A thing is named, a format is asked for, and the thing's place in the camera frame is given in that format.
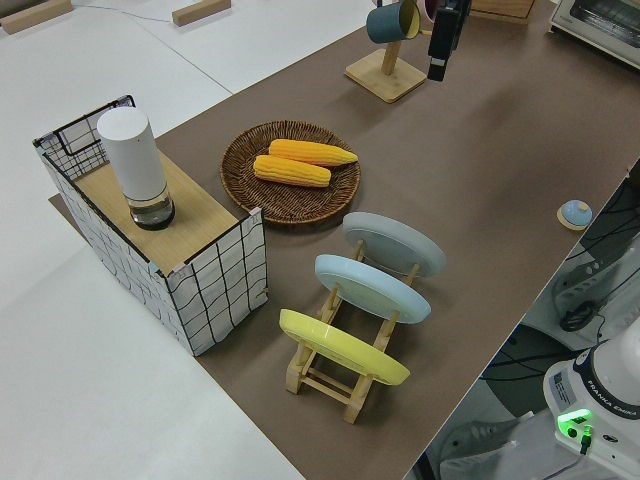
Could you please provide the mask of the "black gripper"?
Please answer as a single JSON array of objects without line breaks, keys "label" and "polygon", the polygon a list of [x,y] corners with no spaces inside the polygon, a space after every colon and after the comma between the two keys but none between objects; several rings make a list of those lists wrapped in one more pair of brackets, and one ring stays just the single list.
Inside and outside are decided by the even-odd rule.
[{"label": "black gripper", "polygon": [[442,81],[449,58],[460,41],[462,30],[471,10],[471,0],[442,0],[431,32],[428,49],[430,57],[427,78]]}]

